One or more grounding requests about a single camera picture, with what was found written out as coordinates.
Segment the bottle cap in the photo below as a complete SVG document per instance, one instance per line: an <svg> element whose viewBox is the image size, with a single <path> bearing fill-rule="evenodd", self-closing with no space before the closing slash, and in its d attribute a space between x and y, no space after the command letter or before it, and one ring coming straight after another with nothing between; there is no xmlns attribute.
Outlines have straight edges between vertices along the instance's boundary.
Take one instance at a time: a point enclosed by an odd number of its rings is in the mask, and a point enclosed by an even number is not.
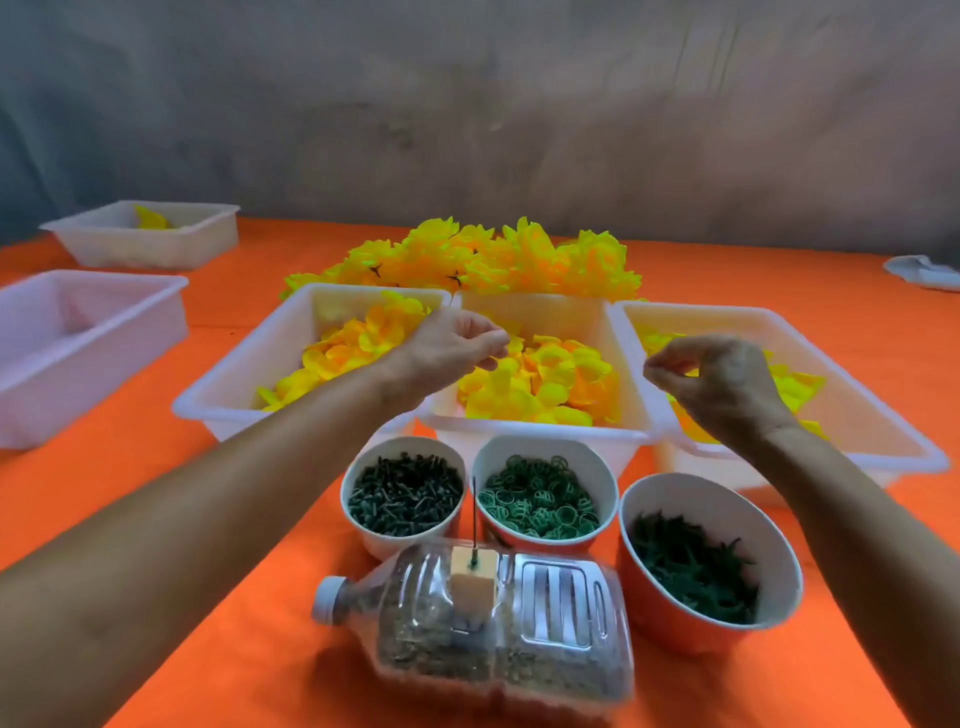
<svg viewBox="0 0 960 728"><path fill-rule="evenodd" d="M328 576L317 587L313 595L313 610L311 615L314 621L320 624L333 624L333 607L337 603L340 588L347 581L345 576Z"/></svg>

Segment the orange table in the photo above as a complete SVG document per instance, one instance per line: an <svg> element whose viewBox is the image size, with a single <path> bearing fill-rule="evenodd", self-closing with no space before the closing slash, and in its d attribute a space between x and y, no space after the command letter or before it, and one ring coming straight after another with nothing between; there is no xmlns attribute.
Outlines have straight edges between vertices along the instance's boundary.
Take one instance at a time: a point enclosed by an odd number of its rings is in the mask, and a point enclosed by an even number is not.
<svg viewBox="0 0 960 728"><path fill-rule="evenodd" d="M0 451L0 566L113 499L211 448L173 398L279 303L284 276L320 272L367 238L404 229L241 220L241 244L188 274L191 331L151 367L42 448ZM910 286L882 258L695 244L629 243L629 267L652 301L766 306L960 459L960 296ZM0 250L0 285L76 267L49 238ZM651 470L641 452L621 486ZM917 476L892 491L960 546L960 476ZM806 594L783 627L724 658L687 660L634 637L636 700L621 726L905 726L841 617L792 517L772 514L801 554ZM611 529L594 547L611 559ZM372 565L331 487L290 535L210 615L110 724L211 726L493 725L422 702L386 706L346 632L309 612L330 573Z"/></svg>

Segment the concrete wall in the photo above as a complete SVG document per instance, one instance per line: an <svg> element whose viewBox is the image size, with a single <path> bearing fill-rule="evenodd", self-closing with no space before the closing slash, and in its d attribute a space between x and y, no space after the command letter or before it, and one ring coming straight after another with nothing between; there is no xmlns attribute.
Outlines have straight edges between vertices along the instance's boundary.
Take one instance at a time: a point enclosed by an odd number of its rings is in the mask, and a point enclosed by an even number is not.
<svg viewBox="0 0 960 728"><path fill-rule="evenodd" d="M0 227L118 198L923 252L960 231L938 0L7 0Z"/></svg>

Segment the forearm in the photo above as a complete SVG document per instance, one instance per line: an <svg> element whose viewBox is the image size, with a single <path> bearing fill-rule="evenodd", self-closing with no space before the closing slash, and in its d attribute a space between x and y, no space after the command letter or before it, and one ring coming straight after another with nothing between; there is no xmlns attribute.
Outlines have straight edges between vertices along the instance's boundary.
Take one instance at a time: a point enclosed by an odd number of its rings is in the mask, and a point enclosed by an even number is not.
<svg viewBox="0 0 960 728"><path fill-rule="evenodd" d="M853 632L914 725L960 725L957 554L799 427L740 454L797 515Z"/></svg>
<svg viewBox="0 0 960 728"><path fill-rule="evenodd" d="M338 377L0 574L0 724L106 721L411 397Z"/></svg>

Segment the plastic bin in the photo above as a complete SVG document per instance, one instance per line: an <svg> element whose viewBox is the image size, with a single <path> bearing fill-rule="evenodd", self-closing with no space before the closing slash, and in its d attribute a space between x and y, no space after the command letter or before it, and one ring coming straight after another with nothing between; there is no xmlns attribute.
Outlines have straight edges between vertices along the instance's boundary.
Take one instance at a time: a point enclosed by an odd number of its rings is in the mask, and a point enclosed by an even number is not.
<svg viewBox="0 0 960 728"><path fill-rule="evenodd" d="M437 309L450 303L450 294L426 288L378 288L365 285L310 283L281 304L213 369L194 382L174 401L174 414L201 420L218 440L270 415L257 387L272 388L302 364L303 350L320 340L325 331L352 318L362 319L367 309L385 303L384 291L395 291ZM368 442L386 436L413 433L413 412L394 417Z"/></svg>
<svg viewBox="0 0 960 728"><path fill-rule="evenodd" d="M184 338L186 284L51 271L0 289L0 448L42 445Z"/></svg>
<svg viewBox="0 0 960 728"><path fill-rule="evenodd" d="M940 449L771 310L620 302L613 306L612 316L624 347L635 352L630 357L635 378L643 377L646 358L636 335L637 324L664 332L736 334L773 352L775 363L827 378L823 389L799 414L819 422L830 441L881 486L887 487L906 473L939 473L949 467ZM733 490L769 485L730 449L687 437L663 392L647 388L642 396L664 434L656 447L661 470L700 475ZM772 488L754 493L752 498L782 502Z"/></svg>
<svg viewBox="0 0 960 728"><path fill-rule="evenodd" d="M174 230L138 230L133 205L159 212ZM121 200L40 226L81 265L95 268L199 268L237 244L236 205Z"/></svg>
<svg viewBox="0 0 960 728"><path fill-rule="evenodd" d="M614 477L619 477L641 445L659 438L655 421L648 416L640 393L656 388L642 377L636 380L629 366L629 355L613 331L611 305L603 299L583 299L542 293L508 293L484 296L464 291L453 305L489 315L497 321L512 321L521 326L520 335L534 334L576 339L598 349L620 374L620 427L579 427L543 425L506 420L472 420L464 416L457 401L457 386L450 385L432 400L426 401L417 416L437 431L467 461L468 468L483 445L494 435L578 440L597 451L607 462Z"/></svg>

